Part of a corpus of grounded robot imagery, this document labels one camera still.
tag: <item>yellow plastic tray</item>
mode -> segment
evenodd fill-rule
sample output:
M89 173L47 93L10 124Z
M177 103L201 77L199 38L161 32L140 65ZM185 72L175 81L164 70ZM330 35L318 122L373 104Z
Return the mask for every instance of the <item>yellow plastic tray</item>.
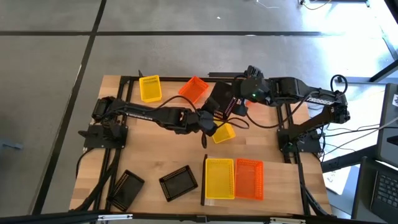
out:
M158 75L142 77L139 79L139 91L141 100L145 103L155 102L162 99L162 89Z
M220 126L222 124L221 121L215 121L215 123L217 124L217 126ZM214 133L212 138L214 140L214 143L218 144L225 140L235 138L235 136L236 135L235 135L234 129L232 128L232 125L224 124L219 129L217 129L216 133Z
M205 196L209 199L234 199L233 159L207 159Z

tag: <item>laptop keyboard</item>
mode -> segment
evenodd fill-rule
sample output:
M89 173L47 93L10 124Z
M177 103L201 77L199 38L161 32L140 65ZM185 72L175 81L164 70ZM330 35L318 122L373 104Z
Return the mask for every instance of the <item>laptop keyboard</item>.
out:
M394 208L398 208L398 181L384 174L378 175L376 198Z

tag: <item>small orange bin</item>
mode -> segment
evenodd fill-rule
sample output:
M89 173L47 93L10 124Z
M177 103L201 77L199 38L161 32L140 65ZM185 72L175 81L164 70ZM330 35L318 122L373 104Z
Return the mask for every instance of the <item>small orange bin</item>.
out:
M187 97L192 103L196 103L207 88L209 88L207 83L194 76L181 88L178 93L179 95Z
M235 196L263 200L262 161L236 159Z

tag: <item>gray floor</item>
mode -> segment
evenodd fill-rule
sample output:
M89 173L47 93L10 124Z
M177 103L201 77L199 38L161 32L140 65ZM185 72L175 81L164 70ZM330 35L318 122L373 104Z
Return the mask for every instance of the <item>gray floor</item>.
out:
M1 1L0 30L91 30L100 1ZM371 76L392 62L364 4L308 11L295 1L108 1L100 30L266 30L346 32L341 37L97 37L55 169L44 212L67 211L74 171L103 75L204 77L242 72L292 76L329 89L340 73ZM0 217L29 213L78 72L87 37L0 38ZM368 87L350 87L349 97Z

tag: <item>wooden tabletop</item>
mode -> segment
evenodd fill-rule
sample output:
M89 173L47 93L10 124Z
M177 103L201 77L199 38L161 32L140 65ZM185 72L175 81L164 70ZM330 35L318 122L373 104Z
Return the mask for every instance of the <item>wooden tabletop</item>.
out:
M106 75L103 78L99 98L116 96L120 76ZM161 102L178 94L185 82L162 82L162 101L144 103L141 101L139 84L134 83L132 103L156 107ZM208 83L209 89L198 100L196 107L204 104L215 83ZM183 99L172 100L167 106L190 105ZM249 105L249 114L254 121L263 125L277 123L275 108L260 104ZM294 114L294 122L300 124L309 119L305 105ZM145 184L129 212L136 213L189 213L211 215L286 215L302 214L299 187L299 172L296 164L285 164L277 143L276 128L261 129L251 124L250 129L234 128L236 137L215 144L208 137L208 147L203 149L201 133L177 135L173 131L158 127L153 122L128 118L129 132L126 147L122 150L118 177L127 169L142 179ZM255 201L236 198L234 200L205 200L200 205L203 157L245 158L264 161L264 200ZM78 178L73 191L70 208L79 206L93 190L100 176L104 149L95 149L81 161ZM331 213L319 160L312 154L301 153L305 184L324 210ZM167 202L159 184L159 178L189 165L199 187ZM100 208L104 208L108 183L105 185Z

